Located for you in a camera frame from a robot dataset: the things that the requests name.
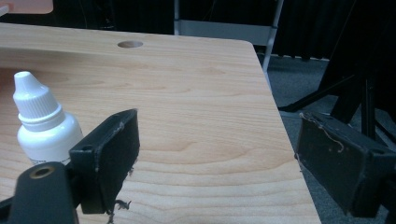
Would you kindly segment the black tripod stand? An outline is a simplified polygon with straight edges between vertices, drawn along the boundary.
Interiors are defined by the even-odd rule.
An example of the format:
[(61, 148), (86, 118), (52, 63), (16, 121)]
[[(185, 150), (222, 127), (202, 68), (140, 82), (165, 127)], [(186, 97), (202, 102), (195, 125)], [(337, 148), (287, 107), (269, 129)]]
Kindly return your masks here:
[(331, 116), (348, 123), (356, 110), (361, 112), (361, 131), (375, 138), (375, 109), (385, 97), (385, 76), (382, 66), (390, 58), (387, 44), (395, 36), (393, 20), (348, 20), (337, 41), (317, 91), (280, 109), (296, 112), (307, 105), (335, 94), (337, 101)]

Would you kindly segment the black curtain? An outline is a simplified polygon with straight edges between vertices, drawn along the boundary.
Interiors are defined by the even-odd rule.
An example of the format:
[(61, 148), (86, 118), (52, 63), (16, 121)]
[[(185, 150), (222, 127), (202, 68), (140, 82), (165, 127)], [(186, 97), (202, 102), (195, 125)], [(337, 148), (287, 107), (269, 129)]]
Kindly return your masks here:
[[(174, 17), (269, 26), (279, 0), (53, 0), (49, 14), (0, 22), (171, 35)], [(274, 53), (329, 58), (344, 35), (357, 52), (396, 53), (396, 0), (284, 0)]]

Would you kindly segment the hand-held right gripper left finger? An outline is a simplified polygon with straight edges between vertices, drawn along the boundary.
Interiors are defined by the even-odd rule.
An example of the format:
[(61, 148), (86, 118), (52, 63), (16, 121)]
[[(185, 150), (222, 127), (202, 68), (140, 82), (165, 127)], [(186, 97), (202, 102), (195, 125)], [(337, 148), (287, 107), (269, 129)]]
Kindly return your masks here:
[(84, 214), (114, 210), (139, 147), (137, 110), (129, 109), (108, 117), (69, 151), (72, 170), (82, 181)]

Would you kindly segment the grey metal stand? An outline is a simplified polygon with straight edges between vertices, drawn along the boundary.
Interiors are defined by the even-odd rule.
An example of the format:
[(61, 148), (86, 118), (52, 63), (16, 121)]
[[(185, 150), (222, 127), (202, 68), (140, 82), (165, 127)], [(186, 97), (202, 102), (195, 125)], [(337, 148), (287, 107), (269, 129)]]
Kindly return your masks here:
[(252, 45), (265, 46), (265, 52), (262, 53), (263, 60), (261, 65), (269, 89), (272, 89), (267, 70), (276, 40), (283, 3), (284, 0), (275, 0), (275, 15), (272, 18), (271, 24), (262, 26), (215, 21), (182, 20), (180, 18), (180, 0), (174, 0), (174, 34), (244, 40), (250, 42)]

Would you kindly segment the white dropper bottle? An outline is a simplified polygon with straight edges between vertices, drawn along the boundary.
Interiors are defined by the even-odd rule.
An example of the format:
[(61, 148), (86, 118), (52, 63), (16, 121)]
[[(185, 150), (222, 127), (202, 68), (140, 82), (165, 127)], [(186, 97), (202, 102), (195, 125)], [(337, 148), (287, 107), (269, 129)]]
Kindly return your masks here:
[(30, 72), (16, 73), (14, 83), (13, 100), (21, 121), (17, 138), (27, 157), (32, 164), (69, 163), (69, 150), (83, 138), (78, 120)]

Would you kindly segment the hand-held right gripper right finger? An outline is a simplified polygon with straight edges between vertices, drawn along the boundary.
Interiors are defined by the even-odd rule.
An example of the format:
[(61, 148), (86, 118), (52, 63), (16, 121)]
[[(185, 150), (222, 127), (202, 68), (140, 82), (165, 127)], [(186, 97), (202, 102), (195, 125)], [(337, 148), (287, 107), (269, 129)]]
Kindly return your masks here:
[(300, 114), (296, 159), (344, 213), (396, 217), (396, 152), (331, 116)]

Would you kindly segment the pale wooden board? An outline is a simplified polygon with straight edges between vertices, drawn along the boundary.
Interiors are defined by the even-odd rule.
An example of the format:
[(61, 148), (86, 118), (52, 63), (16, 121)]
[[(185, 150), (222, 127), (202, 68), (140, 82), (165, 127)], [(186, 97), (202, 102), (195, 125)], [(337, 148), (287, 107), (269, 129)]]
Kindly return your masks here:
[(0, 17), (6, 14), (48, 14), (53, 0), (0, 0)]

